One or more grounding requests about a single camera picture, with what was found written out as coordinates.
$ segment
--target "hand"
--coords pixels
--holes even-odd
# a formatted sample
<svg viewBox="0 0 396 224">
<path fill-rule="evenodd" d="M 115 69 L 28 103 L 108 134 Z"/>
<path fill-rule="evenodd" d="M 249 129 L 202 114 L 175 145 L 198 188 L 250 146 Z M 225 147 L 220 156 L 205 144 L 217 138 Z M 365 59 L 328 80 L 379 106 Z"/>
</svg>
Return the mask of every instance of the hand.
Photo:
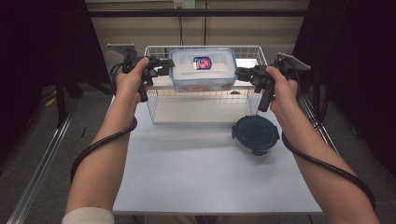
<svg viewBox="0 0 396 224">
<path fill-rule="evenodd" d="M 129 74 L 120 73 L 117 75 L 117 97 L 126 97 L 129 100 L 137 101 L 136 104 L 140 102 L 138 89 L 142 72 L 148 64 L 149 59 L 144 57 Z"/>
<path fill-rule="evenodd" d="M 283 114 L 283 111 L 297 105 L 298 84 L 295 80 L 286 80 L 280 71 L 273 66 L 267 66 L 266 71 L 275 81 L 275 99 L 271 103 L 271 110 L 276 115 Z"/>
</svg>

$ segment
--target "dark round lid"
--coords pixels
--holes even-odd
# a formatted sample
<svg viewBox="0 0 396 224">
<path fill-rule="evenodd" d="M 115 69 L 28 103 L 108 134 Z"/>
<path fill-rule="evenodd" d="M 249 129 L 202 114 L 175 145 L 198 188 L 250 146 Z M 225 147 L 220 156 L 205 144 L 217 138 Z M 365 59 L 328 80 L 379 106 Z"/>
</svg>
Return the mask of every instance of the dark round lid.
<svg viewBox="0 0 396 224">
<path fill-rule="evenodd" d="M 255 156 L 262 156 L 279 139 L 277 127 L 269 120 L 258 115 L 246 116 L 233 126 L 233 138 Z"/>
</svg>

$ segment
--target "white sleeve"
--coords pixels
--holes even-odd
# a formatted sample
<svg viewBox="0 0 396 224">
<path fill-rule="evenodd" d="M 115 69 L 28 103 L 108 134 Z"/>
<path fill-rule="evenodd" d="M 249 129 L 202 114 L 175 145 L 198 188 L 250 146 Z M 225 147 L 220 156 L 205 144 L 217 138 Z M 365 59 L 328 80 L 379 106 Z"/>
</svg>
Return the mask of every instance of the white sleeve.
<svg viewBox="0 0 396 224">
<path fill-rule="evenodd" d="M 109 211 L 97 207 L 75 209 L 62 220 L 62 224 L 114 224 L 114 217 Z"/>
</svg>

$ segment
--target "white tabletop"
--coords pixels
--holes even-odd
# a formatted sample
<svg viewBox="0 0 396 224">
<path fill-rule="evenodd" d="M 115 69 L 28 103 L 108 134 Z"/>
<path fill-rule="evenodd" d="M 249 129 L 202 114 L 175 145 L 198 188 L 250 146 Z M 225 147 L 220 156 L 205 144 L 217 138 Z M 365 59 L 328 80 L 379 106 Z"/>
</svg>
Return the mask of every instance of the white tabletop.
<svg viewBox="0 0 396 224">
<path fill-rule="evenodd" d="M 281 132 L 272 112 L 260 115 Z M 280 140 L 254 157 L 231 138 L 232 124 L 153 125 L 146 104 L 136 117 L 115 213 L 321 212 Z"/>
</svg>

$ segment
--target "white wire basket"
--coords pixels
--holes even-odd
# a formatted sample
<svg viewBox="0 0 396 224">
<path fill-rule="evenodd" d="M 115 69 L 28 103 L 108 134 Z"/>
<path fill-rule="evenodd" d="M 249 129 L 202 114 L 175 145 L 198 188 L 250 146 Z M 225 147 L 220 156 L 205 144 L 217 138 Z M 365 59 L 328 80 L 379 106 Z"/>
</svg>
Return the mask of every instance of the white wire basket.
<svg viewBox="0 0 396 224">
<path fill-rule="evenodd" d="M 233 50 L 238 67 L 267 65 L 260 46 L 148 46 L 145 55 L 168 59 L 174 49 Z M 254 86 L 235 81 L 229 91 L 177 92 L 169 77 L 156 77 L 148 90 L 148 111 L 154 124 L 236 123 L 258 111 L 261 94 Z"/>
</svg>

